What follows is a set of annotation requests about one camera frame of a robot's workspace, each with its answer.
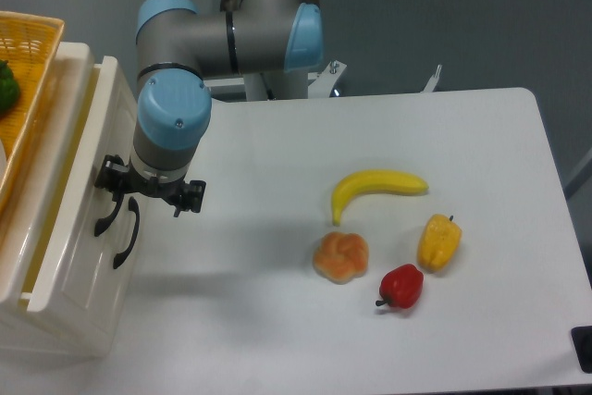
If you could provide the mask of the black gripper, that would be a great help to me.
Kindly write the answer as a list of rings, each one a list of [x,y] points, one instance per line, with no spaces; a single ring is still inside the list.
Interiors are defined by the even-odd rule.
[[[145,177],[131,162],[125,164],[119,155],[107,154],[97,174],[94,187],[110,192],[114,203],[122,195],[133,193],[163,199],[166,202],[171,201],[175,207],[174,217],[179,217],[184,212],[201,212],[206,182],[191,180],[187,183],[183,179],[165,182],[157,176]]]

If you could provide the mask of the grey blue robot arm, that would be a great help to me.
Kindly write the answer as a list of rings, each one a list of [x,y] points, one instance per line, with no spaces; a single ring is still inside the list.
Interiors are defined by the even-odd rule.
[[[201,14],[191,0],[146,0],[138,13],[137,117],[127,159],[107,156],[95,185],[121,204],[134,193],[199,212],[205,185],[187,180],[209,125],[211,78],[304,72],[323,58],[320,8],[308,0],[233,0]]]

